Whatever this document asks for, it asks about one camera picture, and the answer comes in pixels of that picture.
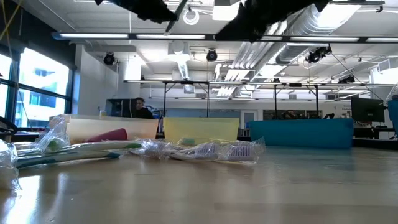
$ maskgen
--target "door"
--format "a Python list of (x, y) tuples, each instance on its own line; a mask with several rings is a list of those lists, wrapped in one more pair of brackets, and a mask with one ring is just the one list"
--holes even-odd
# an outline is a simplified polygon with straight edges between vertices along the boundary
[(257, 120), (257, 110), (241, 110), (241, 129), (249, 128), (250, 121)]

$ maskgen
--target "pink object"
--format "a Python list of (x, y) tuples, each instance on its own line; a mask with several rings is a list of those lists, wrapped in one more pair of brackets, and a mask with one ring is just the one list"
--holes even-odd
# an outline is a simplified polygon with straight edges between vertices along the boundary
[(100, 142), (100, 141), (123, 141), (127, 140), (127, 131), (124, 128), (110, 131), (87, 139), (85, 142)]

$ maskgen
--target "beige bin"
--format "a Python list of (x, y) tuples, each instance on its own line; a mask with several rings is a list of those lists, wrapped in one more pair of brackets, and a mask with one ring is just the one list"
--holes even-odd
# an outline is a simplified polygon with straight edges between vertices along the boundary
[(235, 141), (238, 118), (164, 118), (166, 140), (197, 145), (212, 139)]
[(71, 144), (78, 144), (93, 136), (124, 128), (128, 140), (154, 139), (158, 120), (138, 118), (118, 118), (110, 116), (60, 115), (65, 118), (67, 134)]

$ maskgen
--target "yellow plastic bin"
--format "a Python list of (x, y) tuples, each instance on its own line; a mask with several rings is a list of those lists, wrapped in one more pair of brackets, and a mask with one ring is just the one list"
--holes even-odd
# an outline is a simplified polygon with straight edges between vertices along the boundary
[(189, 146), (212, 139), (235, 141), (238, 128), (238, 118), (164, 118), (166, 140)]

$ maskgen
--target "table surface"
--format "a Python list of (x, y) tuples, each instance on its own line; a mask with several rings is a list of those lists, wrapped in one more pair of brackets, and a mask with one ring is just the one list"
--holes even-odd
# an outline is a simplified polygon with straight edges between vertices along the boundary
[(126, 155), (20, 170), (1, 223), (398, 223), (398, 154), (268, 148), (257, 164)]

